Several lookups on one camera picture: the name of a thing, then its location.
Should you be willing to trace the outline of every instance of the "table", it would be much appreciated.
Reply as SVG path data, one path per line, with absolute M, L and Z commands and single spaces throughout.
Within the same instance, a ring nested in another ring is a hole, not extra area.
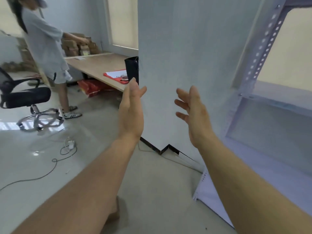
M 102 53 L 97 55 L 82 56 L 85 60 L 78 60 L 77 57 L 66 57 L 68 65 L 81 72 L 112 86 L 123 92 L 126 85 L 123 85 L 103 75 L 105 72 L 126 69 L 124 60 L 128 58 L 115 53 Z

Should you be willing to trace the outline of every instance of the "glossy floor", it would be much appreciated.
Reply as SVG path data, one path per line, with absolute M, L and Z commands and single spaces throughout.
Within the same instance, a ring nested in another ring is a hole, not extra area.
M 29 86 L 25 83 L 16 90 L 27 88 Z M 64 157 L 60 155 L 60 149 L 67 137 L 74 138 L 78 148 L 73 157 L 58 162 L 48 176 L 13 184 L 0 191 L 1 234 L 12 232 L 116 137 L 116 93 L 86 98 L 74 86 L 69 88 L 69 98 L 84 115 L 41 134 L 21 132 L 15 124 L 30 114 L 29 108 L 0 110 L 0 188 L 17 180 L 41 177 L 51 171 L 55 165 L 52 159 Z M 40 110 L 58 107 L 56 94 L 53 93 L 49 102 L 38 107 Z M 121 218 L 106 226 L 103 233 L 235 233 L 207 206 L 192 200 L 200 173 L 169 161 L 177 159 L 170 151 L 159 156 L 145 144 L 140 142 L 139 146 L 140 150 L 137 146 L 118 193 Z

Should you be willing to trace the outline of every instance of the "chair seat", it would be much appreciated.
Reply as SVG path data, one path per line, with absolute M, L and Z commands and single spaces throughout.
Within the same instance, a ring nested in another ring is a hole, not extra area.
M 5 102 L 7 108 L 19 108 L 47 102 L 50 97 L 50 88 L 39 87 L 7 94 L 5 95 Z

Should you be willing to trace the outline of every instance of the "black bag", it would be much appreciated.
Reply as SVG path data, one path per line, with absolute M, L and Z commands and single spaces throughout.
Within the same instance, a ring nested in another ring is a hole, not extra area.
M 126 64 L 128 80 L 130 81 L 132 78 L 135 78 L 138 83 L 138 57 L 127 58 L 124 62 Z

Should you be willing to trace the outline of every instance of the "hand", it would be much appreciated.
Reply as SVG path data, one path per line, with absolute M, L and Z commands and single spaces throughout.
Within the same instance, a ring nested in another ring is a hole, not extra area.
M 80 43 L 81 45 L 87 45 L 90 41 L 85 38 L 79 38 L 77 42 Z
M 204 104 L 200 100 L 200 95 L 195 86 L 190 88 L 190 92 L 177 89 L 177 95 L 182 100 L 176 99 L 174 103 L 186 110 L 188 115 L 176 112 L 176 116 L 184 120 L 189 126 L 190 141 L 194 147 L 199 148 L 208 139 L 216 137 L 212 130 L 209 114 Z
M 119 138 L 125 138 L 134 143 L 140 140 L 144 128 L 141 97 L 146 90 L 146 86 L 139 88 L 135 78 L 132 78 L 125 88 L 118 110 Z

